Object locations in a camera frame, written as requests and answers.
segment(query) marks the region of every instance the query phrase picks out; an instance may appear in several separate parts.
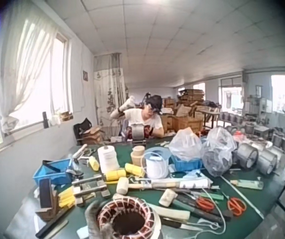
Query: ceiling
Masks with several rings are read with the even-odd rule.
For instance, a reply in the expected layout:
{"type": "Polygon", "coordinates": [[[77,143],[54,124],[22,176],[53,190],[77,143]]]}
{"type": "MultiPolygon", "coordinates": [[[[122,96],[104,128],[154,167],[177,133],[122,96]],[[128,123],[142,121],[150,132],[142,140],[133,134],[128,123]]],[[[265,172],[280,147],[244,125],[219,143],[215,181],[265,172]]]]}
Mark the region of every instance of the ceiling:
{"type": "Polygon", "coordinates": [[[285,67],[285,12],[272,0],[46,1],[94,55],[122,53],[128,86],[285,67]]]}

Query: person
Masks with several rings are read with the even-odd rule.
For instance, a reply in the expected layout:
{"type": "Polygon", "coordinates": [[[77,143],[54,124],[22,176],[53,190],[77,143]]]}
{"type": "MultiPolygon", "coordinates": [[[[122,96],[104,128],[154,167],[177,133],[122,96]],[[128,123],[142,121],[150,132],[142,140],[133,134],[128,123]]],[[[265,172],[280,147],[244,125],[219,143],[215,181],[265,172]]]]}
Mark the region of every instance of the person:
{"type": "Polygon", "coordinates": [[[144,109],[133,109],[133,107],[135,107],[135,98],[130,96],[122,106],[111,113],[111,118],[119,119],[124,117],[128,120],[128,126],[135,123],[149,125],[149,135],[162,138],[164,131],[159,116],[162,107],[161,96],[154,95],[146,99],[144,109]]]}

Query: metal rod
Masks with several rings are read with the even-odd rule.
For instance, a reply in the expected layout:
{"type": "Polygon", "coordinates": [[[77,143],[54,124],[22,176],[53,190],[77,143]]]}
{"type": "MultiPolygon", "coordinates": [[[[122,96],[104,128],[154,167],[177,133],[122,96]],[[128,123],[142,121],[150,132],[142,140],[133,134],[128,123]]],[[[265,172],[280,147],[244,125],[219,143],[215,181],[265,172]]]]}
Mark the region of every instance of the metal rod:
{"type": "Polygon", "coordinates": [[[76,185],[79,185],[79,184],[89,183],[89,182],[93,182],[93,181],[100,180],[100,179],[103,179],[103,176],[101,174],[96,175],[96,176],[94,176],[92,178],[84,178],[84,179],[81,179],[81,180],[73,181],[72,185],[76,186],[76,185]]]}
{"type": "Polygon", "coordinates": [[[80,196],[83,196],[83,195],[86,195],[86,194],[89,194],[89,193],[103,191],[103,190],[106,190],[106,189],[107,189],[107,185],[102,185],[102,186],[98,186],[98,187],[95,187],[95,188],[89,188],[89,189],[86,189],[86,190],[82,190],[82,191],[80,191],[78,193],[74,193],[74,197],[80,197],[80,196]]]}
{"type": "Polygon", "coordinates": [[[262,218],[262,220],[264,220],[264,215],[259,211],[259,209],[253,205],[253,203],[251,203],[249,201],[249,199],[246,198],[246,196],[244,196],[235,186],[233,186],[227,179],[225,179],[223,176],[220,176],[227,184],[229,184],[230,187],[233,188],[234,191],[236,191],[244,201],[246,201],[252,208],[254,211],[256,211],[256,213],[262,218]]]}

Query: white t-shirt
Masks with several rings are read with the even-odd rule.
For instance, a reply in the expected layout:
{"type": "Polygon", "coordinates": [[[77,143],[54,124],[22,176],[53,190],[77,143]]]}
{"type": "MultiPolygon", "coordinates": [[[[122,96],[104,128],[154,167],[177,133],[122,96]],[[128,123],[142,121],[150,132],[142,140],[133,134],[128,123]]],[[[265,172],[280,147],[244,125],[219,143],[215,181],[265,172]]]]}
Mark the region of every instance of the white t-shirt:
{"type": "Polygon", "coordinates": [[[142,123],[144,125],[150,125],[150,127],[159,129],[162,128],[161,118],[159,115],[154,114],[151,118],[143,120],[142,109],[129,109],[125,110],[125,118],[128,120],[128,126],[135,123],[142,123]]]}

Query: green table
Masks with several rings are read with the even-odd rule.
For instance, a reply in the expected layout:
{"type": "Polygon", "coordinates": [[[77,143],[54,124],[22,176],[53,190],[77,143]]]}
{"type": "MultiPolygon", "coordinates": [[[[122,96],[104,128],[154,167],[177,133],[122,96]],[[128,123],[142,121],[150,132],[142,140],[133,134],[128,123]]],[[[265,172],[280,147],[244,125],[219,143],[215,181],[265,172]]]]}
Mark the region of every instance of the green table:
{"type": "MultiPolygon", "coordinates": [[[[147,144],[147,148],[155,146],[155,143],[162,141],[169,141],[168,138],[155,139],[147,144]]],[[[77,151],[79,147],[74,147],[71,152],[77,151]]],[[[132,146],[128,143],[118,143],[115,144],[115,149],[117,152],[117,158],[119,165],[121,167],[125,166],[125,163],[131,162],[130,152],[132,151],[132,146]]],[[[84,170],[85,177],[90,177],[96,172],[82,166],[84,170]]],[[[249,172],[236,171],[234,174],[230,175],[226,173],[225,178],[228,180],[232,179],[247,179],[247,180],[257,180],[257,177],[261,177],[264,182],[264,188],[261,191],[238,188],[266,217],[266,215],[271,211],[274,206],[281,190],[285,186],[285,168],[280,176],[272,174],[270,177],[264,177],[258,173],[255,169],[249,172]]],[[[214,185],[219,185],[223,192],[229,196],[239,197],[237,193],[226,184],[221,178],[212,178],[214,185]]],[[[116,184],[108,186],[111,194],[116,192],[116,184]]],[[[7,239],[26,239],[35,238],[35,228],[33,217],[35,215],[35,210],[39,209],[39,201],[34,198],[33,190],[24,199],[23,204],[19,211],[14,216],[13,220],[9,224],[8,228],[4,232],[4,236],[7,239]]],[[[162,195],[161,191],[145,190],[145,191],[129,191],[129,196],[136,196],[145,199],[147,202],[158,205],[158,201],[162,195]]],[[[224,210],[226,209],[226,200],[219,203],[219,207],[224,210]]],[[[78,236],[76,231],[81,227],[86,226],[84,211],[86,208],[75,207],[67,216],[66,219],[69,221],[68,225],[62,229],[55,238],[62,239],[77,239],[78,236]]],[[[197,222],[198,218],[190,217],[190,222],[197,222]]],[[[243,215],[238,218],[234,218],[232,221],[227,223],[227,228],[224,234],[214,235],[211,233],[203,233],[198,236],[198,238],[226,238],[226,239],[243,239],[249,235],[260,223],[262,219],[257,215],[257,213],[248,206],[248,209],[243,215]]],[[[186,238],[194,236],[196,232],[174,229],[167,226],[162,226],[162,233],[165,236],[171,238],[186,238]]]]}

